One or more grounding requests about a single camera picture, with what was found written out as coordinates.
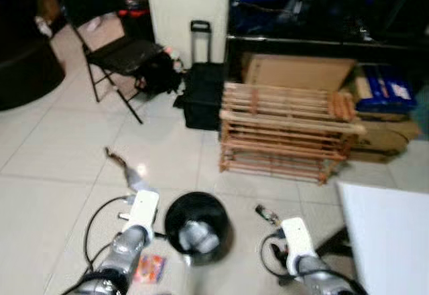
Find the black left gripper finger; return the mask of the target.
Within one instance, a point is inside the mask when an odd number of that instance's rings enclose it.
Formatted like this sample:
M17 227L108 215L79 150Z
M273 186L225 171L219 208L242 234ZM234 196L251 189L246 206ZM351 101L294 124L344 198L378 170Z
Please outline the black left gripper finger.
M112 163L116 164L122 170L124 176L131 176L132 174L137 173L137 170L134 167L129 166L125 158L115 153L110 147L105 147L105 157L107 157L107 159Z

